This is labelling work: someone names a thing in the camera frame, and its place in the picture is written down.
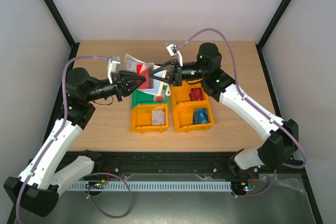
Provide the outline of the red VIP card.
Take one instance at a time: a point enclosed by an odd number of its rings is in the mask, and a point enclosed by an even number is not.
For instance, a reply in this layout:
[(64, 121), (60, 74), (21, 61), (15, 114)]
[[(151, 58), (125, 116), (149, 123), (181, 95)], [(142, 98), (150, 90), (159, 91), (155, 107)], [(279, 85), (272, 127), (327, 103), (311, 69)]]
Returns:
[(137, 64), (136, 66), (136, 72), (138, 76), (144, 76), (146, 78), (145, 83), (140, 85), (138, 89), (144, 90), (144, 89), (153, 89), (154, 88), (154, 80), (149, 77), (149, 73), (154, 69), (153, 63), (143, 63), (143, 64)]

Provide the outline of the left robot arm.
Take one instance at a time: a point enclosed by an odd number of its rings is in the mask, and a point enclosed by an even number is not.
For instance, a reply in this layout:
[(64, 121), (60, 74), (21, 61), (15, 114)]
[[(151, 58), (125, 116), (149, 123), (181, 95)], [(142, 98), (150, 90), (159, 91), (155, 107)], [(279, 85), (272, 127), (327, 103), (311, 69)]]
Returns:
[(92, 101), (111, 96), (121, 101), (144, 82), (145, 77), (124, 70), (111, 73), (103, 80), (90, 76), (84, 68), (74, 68), (67, 73), (63, 83), (64, 106), (50, 135), (18, 177), (9, 177), (4, 183), (16, 212), (24, 208), (40, 217), (49, 215), (60, 196), (94, 170), (100, 156), (92, 151), (85, 151), (60, 171), (56, 169), (91, 119), (95, 111)]

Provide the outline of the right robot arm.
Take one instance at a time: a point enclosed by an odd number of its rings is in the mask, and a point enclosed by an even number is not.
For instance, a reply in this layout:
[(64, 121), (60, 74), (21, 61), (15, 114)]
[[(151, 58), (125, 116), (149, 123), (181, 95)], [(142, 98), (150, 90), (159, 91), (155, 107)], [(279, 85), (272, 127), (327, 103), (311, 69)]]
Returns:
[(222, 55), (210, 42), (200, 45), (195, 62), (182, 62), (182, 56), (174, 44), (167, 46), (178, 59), (160, 65), (149, 73), (155, 80), (181, 86), (183, 81), (199, 79), (203, 91), (217, 102), (229, 107), (243, 118), (261, 137), (263, 145), (239, 151), (229, 164), (232, 176), (242, 177), (249, 168), (267, 166), (278, 169), (298, 149), (298, 124), (290, 119), (272, 114), (255, 102), (232, 78), (221, 69)]

